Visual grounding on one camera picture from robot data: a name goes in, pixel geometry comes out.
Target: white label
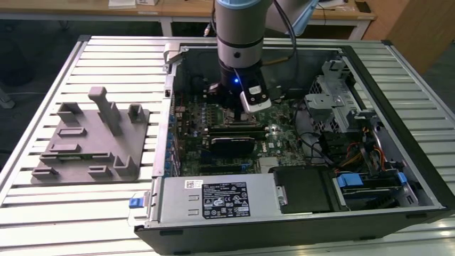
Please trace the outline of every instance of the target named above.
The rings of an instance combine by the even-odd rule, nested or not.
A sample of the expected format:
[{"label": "white label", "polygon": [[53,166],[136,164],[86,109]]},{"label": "white label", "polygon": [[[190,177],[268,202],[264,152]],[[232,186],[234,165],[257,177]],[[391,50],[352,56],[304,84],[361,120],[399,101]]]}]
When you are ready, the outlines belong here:
[{"label": "white label", "polygon": [[238,208],[233,208],[234,212],[246,212],[249,210],[248,207],[238,207]]},{"label": "white label", "polygon": [[201,188],[202,180],[185,180],[185,188]]},{"label": "white label", "polygon": [[157,12],[137,12],[137,14],[157,15]]}]

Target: aluminum work table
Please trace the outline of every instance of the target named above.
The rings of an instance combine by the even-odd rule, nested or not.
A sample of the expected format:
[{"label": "aluminum work table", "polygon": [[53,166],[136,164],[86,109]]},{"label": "aluminum work table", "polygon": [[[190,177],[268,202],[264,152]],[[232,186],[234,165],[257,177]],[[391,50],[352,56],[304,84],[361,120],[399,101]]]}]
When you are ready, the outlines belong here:
[{"label": "aluminum work table", "polygon": [[[126,221],[128,199],[149,189],[162,89],[164,50],[169,42],[213,43],[206,38],[81,37],[0,174],[0,255],[157,255],[133,234]],[[265,45],[289,44],[266,39]],[[455,191],[455,115],[392,46],[379,41],[300,40],[308,44],[351,45],[399,116]],[[104,86],[106,99],[125,109],[149,109],[149,126],[138,180],[121,184],[36,186],[38,164],[60,117],[61,102],[94,109],[86,93]],[[367,96],[359,89],[364,104]],[[134,212],[136,218],[145,211]],[[411,226],[384,238],[285,246],[209,255],[452,255],[455,218]]]}]

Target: red wire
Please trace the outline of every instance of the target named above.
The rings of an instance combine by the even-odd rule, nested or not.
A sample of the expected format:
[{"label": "red wire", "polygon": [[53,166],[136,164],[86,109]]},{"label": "red wire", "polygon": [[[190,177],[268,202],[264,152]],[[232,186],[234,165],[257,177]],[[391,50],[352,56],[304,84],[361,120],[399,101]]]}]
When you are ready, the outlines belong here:
[{"label": "red wire", "polygon": [[349,157],[349,150],[351,150],[351,147],[353,146],[353,145],[356,145],[356,144],[359,144],[359,142],[353,142],[353,143],[351,143],[349,145],[348,145],[348,149],[347,149],[347,155],[345,155],[345,157]]}]

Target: white paper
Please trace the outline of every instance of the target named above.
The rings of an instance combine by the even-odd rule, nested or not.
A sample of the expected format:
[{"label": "white paper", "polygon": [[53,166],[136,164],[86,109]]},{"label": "white paper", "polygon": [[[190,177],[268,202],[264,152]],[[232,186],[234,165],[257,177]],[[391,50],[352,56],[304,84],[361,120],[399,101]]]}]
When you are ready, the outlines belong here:
[{"label": "white paper", "polygon": [[109,0],[109,9],[136,8],[136,0]]}]

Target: blue release tab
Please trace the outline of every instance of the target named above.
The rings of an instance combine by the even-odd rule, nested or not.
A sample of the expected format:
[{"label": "blue release tab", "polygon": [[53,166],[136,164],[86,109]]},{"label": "blue release tab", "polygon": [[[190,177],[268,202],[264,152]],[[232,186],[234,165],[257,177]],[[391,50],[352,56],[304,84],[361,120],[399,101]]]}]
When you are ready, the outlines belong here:
[{"label": "blue release tab", "polygon": [[360,175],[356,173],[341,174],[336,178],[336,181],[339,183],[340,188],[348,187],[348,186],[361,186],[363,185]]},{"label": "blue release tab", "polygon": [[129,209],[144,208],[144,198],[129,199]]},{"label": "blue release tab", "polygon": [[407,183],[407,178],[405,178],[403,172],[397,173],[397,178],[399,178],[399,181],[400,181],[401,185],[404,185]]}]

